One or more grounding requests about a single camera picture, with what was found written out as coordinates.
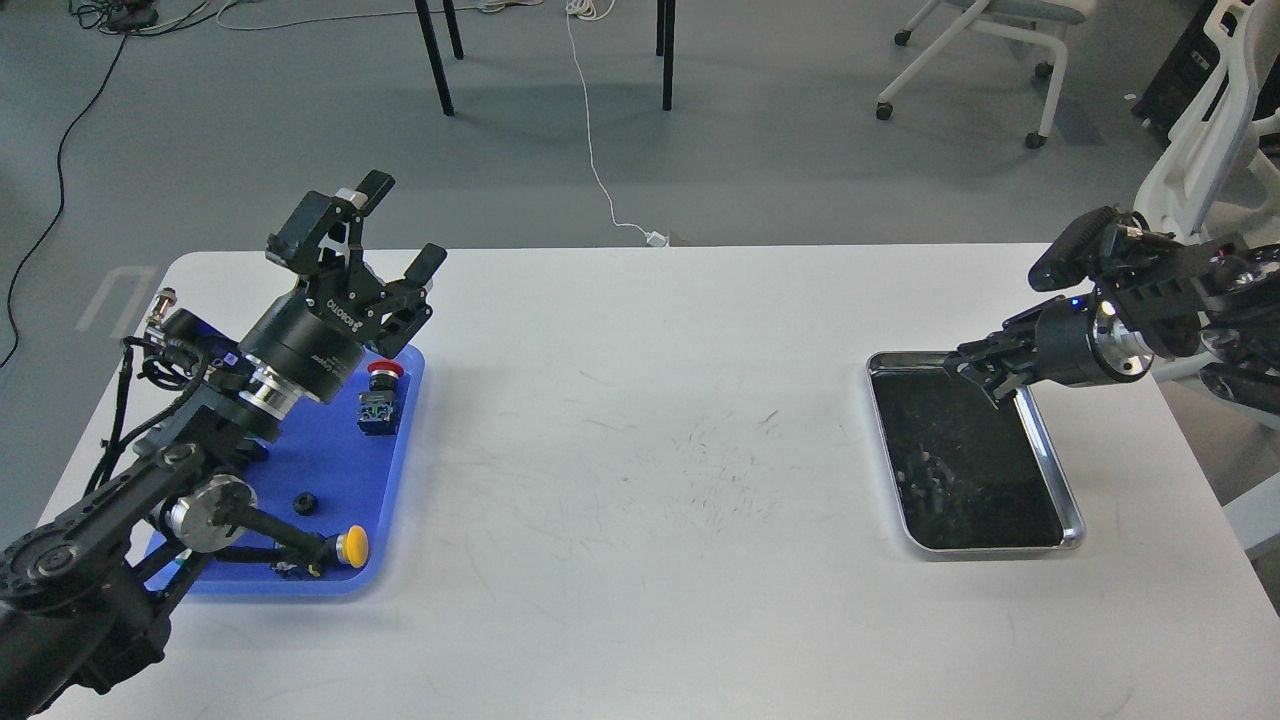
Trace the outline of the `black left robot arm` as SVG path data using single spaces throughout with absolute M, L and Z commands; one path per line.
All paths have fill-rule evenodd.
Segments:
M 355 188 L 303 196 L 265 251 L 297 282 L 243 340 L 174 310 L 168 288 L 143 333 L 123 340 L 116 406 L 134 348 L 143 375 L 177 397 L 133 430 L 116 416 L 79 501 L 3 551 L 5 719 L 42 712 L 72 685 L 108 693 L 161 661 L 174 609 L 212 561 L 314 577 L 369 561 L 362 527 L 301 529 L 261 510 L 243 473 L 300 400 L 333 401 L 370 352 L 380 363 L 361 416 L 390 424 L 396 357 L 431 318 L 447 256 L 430 243 L 388 283 L 366 264 L 365 219 L 393 186 L 371 170 Z

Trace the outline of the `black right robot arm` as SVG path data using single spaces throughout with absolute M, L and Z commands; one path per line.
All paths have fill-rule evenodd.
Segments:
M 1210 393 L 1277 414 L 1277 246 L 1181 243 L 1112 206 L 1071 222 L 1032 265 L 1048 299 L 943 360 L 993 405 L 1042 380 L 1124 384 L 1156 357 L 1207 352 Z

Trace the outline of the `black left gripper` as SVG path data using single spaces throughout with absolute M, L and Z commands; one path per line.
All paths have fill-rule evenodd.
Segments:
M 307 192 L 279 232 L 269 234 L 266 259 L 298 277 L 239 342 L 255 366 L 329 402 L 362 365 L 366 354 L 396 360 L 433 315 L 429 286 L 447 250 L 428 243 L 399 281 L 385 286 L 364 261 L 364 219 L 394 187 L 371 170 L 355 190 Z M 338 297 L 308 296 L 308 290 Z M 340 301 L 375 302 L 349 310 Z

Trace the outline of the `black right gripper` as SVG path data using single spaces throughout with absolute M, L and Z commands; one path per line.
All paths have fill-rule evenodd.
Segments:
M 1115 384 L 1119 373 L 1100 351 L 1097 319 L 1094 300 L 1048 300 L 1002 323 L 1002 331 L 1025 346 L 1007 364 L 1004 341 L 979 340 L 947 354 L 943 369 L 986 386 L 993 406 L 1004 406 L 1023 386 L 1042 380 L 1066 387 Z

